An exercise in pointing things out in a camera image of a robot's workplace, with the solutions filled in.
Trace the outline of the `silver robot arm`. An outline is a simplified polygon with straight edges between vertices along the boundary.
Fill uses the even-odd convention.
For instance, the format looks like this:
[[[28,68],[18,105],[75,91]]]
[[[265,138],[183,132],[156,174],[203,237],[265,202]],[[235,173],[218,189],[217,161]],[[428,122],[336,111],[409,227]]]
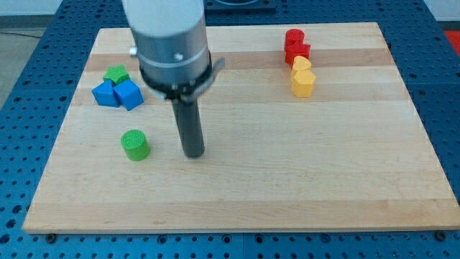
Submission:
[[[225,67],[212,61],[202,0],[123,0],[142,77],[162,99],[196,101]]]

